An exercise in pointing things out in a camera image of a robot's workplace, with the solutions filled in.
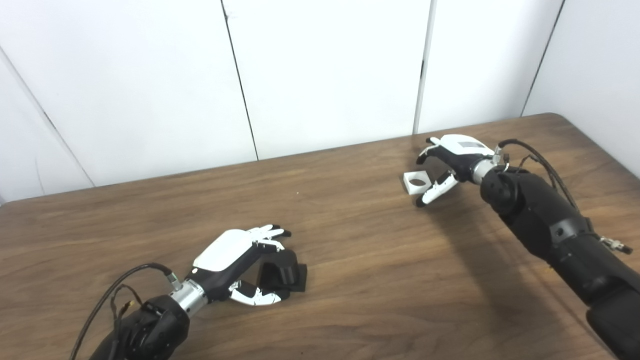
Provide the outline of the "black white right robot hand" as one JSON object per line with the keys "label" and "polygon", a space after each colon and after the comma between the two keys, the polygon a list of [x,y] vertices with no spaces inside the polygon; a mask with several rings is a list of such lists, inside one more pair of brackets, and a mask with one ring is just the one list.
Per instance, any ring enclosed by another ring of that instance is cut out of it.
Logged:
{"label": "black white right robot hand", "polygon": [[416,199],[418,208],[424,208],[460,183],[481,185],[487,173],[502,160],[500,150],[493,150],[470,136],[446,134],[441,138],[430,137],[427,143],[430,146],[419,154],[416,164],[423,166],[427,159],[437,158],[449,169]]}

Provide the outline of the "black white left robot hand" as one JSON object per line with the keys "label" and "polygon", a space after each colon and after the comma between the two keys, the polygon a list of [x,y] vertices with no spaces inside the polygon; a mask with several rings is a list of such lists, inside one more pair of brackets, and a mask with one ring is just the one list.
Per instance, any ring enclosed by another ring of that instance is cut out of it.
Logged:
{"label": "black white left robot hand", "polygon": [[288,290],[263,290],[240,280],[263,255],[285,251],[279,238],[291,232],[268,224],[249,230],[231,229],[215,239],[192,264],[189,281],[204,292],[208,304],[234,300],[248,306],[270,306],[288,300]]}

